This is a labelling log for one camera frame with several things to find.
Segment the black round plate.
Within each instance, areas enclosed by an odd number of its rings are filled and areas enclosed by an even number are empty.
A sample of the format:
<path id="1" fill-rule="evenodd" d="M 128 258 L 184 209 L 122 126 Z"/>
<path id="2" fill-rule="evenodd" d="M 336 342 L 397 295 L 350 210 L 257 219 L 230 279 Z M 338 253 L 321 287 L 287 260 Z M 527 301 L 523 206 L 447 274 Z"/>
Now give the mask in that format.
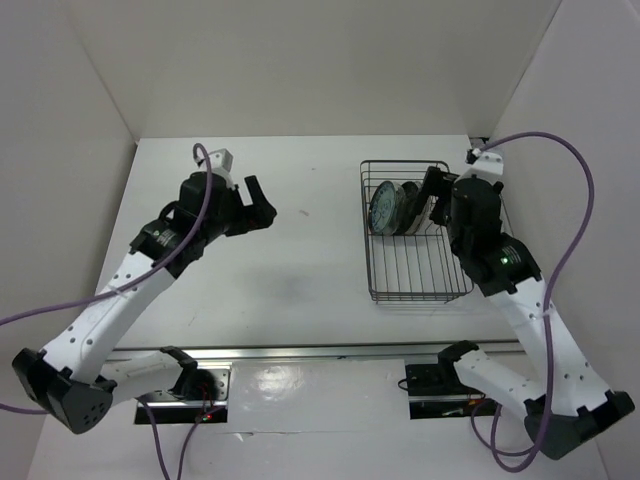
<path id="1" fill-rule="evenodd" d="M 417 201 L 420 188 L 420 182 L 407 181 L 402 184 L 402 189 L 405 193 L 405 203 L 401 221 L 398 230 L 396 231 L 399 235 L 405 235 L 414 223 L 416 218 L 416 214 L 414 213 L 415 203 Z"/>

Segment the smoky grey glass plate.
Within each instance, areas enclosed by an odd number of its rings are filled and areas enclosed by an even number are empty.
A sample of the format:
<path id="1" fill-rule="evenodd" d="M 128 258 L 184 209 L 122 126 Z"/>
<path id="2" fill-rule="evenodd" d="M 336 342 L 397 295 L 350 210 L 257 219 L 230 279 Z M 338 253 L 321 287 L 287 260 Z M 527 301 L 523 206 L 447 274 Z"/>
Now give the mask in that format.
<path id="1" fill-rule="evenodd" d="M 406 230 L 405 232 L 406 235 L 416 235 L 420 231 L 425 219 L 429 215 L 430 208 L 431 208 L 431 198 L 427 197 L 420 212 L 415 216 L 412 224 Z"/>

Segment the clear glass plate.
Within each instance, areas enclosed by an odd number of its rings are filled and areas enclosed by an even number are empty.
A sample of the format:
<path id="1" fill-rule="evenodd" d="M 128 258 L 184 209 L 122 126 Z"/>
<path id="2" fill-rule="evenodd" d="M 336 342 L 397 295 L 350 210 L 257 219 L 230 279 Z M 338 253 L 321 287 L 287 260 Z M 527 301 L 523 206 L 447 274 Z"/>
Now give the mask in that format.
<path id="1" fill-rule="evenodd" d="M 395 183 L 396 187 L 396 206 L 395 206 L 395 220 L 396 228 L 394 230 L 395 235 L 399 235 L 402 230 L 403 217 L 406 210 L 406 193 L 403 186 L 399 183 Z"/>

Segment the aluminium rail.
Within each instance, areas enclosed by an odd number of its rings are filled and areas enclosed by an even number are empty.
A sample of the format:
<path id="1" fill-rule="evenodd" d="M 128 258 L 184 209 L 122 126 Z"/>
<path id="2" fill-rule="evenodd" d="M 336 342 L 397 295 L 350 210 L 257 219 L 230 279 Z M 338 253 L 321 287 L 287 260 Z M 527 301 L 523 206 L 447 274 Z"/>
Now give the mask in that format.
<path id="1" fill-rule="evenodd" d="M 489 354 L 524 353 L 518 341 L 474 341 Z M 198 361 L 304 361 L 340 359 L 382 359 L 432 357 L 451 345 L 451 342 L 384 343 L 384 344 L 331 344 L 307 346 L 252 346 L 252 347 L 203 347 L 182 350 Z M 152 349 L 116 349 L 108 362 L 128 361 L 155 352 Z"/>

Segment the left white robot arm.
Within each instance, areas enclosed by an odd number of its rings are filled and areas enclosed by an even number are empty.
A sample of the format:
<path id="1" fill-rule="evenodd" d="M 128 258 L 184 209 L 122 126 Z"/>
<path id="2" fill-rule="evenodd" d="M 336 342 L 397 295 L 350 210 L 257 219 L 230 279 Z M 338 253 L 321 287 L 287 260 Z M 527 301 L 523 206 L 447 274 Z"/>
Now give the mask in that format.
<path id="1" fill-rule="evenodd" d="M 245 180 L 251 204 L 219 174 L 195 172 L 180 186 L 178 199 L 144 225 L 116 273 L 58 337 L 39 350 L 22 349 L 12 367 L 27 395 L 75 434 L 94 428 L 121 402 L 156 391 L 176 399 L 214 380 L 185 351 L 165 346 L 152 354 L 109 364 L 124 334 L 154 300 L 199 260 L 220 236 L 243 235 L 273 224 L 276 209 L 258 179 Z"/>

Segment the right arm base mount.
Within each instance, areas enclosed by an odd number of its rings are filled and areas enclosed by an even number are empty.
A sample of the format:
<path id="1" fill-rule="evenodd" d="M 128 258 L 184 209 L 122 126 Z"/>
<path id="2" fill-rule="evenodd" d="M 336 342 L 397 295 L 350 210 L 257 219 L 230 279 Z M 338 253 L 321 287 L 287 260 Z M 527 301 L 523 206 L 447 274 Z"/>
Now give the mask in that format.
<path id="1" fill-rule="evenodd" d="M 452 380 L 437 364 L 409 364 L 397 386 L 408 395 L 412 420 L 493 416 L 495 405 L 478 390 Z"/>

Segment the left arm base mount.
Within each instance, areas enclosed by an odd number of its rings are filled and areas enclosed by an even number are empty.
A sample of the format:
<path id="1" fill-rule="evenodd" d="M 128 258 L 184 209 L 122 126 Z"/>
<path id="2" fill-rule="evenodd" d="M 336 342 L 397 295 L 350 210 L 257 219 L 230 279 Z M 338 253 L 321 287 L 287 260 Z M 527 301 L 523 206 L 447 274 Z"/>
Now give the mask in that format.
<path id="1" fill-rule="evenodd" d="M 158 425 L 191 425 L 198 418 L 203 424 L 227 422 L 231 365 L 205 362 L 203 367 L 185 394 L 157 391 L 144 396 Z"/>

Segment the blue floral ceramic plate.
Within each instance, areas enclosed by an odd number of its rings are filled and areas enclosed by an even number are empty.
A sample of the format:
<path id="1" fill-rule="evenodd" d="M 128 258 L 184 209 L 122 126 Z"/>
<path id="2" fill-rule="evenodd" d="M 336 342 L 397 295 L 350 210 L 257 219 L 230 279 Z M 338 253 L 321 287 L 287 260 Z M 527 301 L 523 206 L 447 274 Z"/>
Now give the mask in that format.
<path id="1" fill-rule="evenodd" d="M 373 235 L 392 235 L 398 227 L 400 194 L 397 184 L 382 182 L 375 190 L 368 209 L 368 225 Z"/>

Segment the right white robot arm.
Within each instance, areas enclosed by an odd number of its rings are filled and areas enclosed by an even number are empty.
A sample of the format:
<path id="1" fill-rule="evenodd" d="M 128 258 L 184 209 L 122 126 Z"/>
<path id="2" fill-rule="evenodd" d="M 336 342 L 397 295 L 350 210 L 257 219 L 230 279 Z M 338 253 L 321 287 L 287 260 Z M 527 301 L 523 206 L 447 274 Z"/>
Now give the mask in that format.
<path id="1" fill-rule="evenodd" d="M 419 202 L 435 198 L 430 219 L 446 228 L 452 252 L 484 297 L 507 319 L 539 375 L 531 380 L 491 360 L 475 343 L 438 355 L 436 379 L 448 392 L 486 394 L 522 420 L 530 439 L 559 460 L 632 413 L 628 393 L 593 370 L 558 311 L 527 247 L 502 229 L 503 185 L 477 174 L 427 169 Z"/>

